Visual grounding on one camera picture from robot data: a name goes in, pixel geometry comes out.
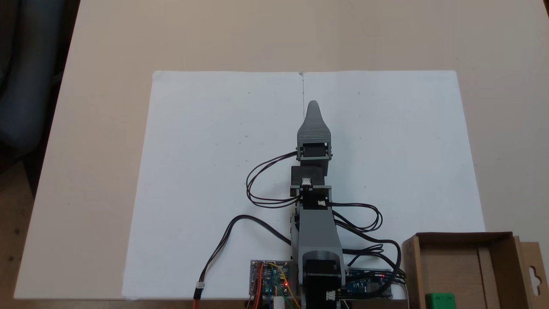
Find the grey pivoting gripper finger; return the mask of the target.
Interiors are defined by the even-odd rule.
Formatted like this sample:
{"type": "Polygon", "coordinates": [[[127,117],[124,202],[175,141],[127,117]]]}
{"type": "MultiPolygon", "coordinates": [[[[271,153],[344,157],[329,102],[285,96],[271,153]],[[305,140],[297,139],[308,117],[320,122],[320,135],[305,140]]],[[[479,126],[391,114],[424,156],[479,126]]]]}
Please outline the grey pivoting gripper finger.
{"type": "Polygon", "coordinates": [[[304,121],[297,132],[298,159],[299,147],[302,145],[331,145],[332,158],[331,131],[324,122],[320,106],[315,100],[308,103],[304,121]]]}

